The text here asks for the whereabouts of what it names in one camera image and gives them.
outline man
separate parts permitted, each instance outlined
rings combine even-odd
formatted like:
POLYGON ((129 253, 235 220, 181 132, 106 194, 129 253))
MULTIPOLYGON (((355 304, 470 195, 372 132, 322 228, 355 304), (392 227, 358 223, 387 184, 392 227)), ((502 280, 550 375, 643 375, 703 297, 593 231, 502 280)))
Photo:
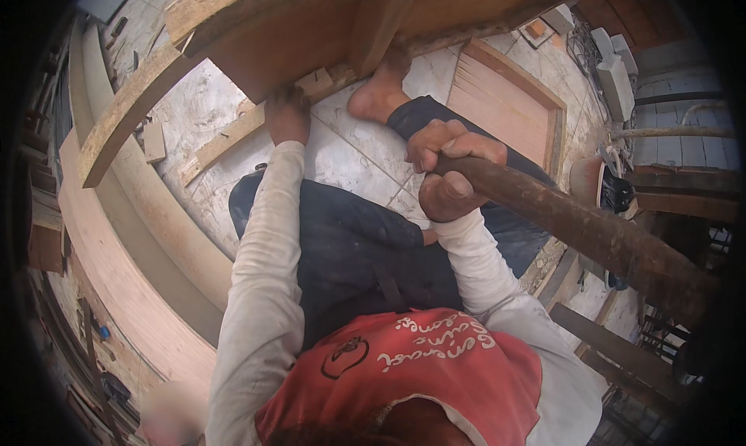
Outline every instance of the man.
MULTIPOLYGON (((554 185, 432 98, 410 100, 401 89, 409 64, 388 52, 348 111, 408 139, 415 171, 431 171, 438 153, 476 156, 554 185)), ((457 172, 423 181, 419 201, 433 222, 424 232, 303 180, 310 114, 299 89, 268 99, 266 124, 275 143, 268 167, 229 201, 242 239, 209 444, 590 439, 601 399, 589 370, 518 285, 546 233, 476 195, 457 172)))

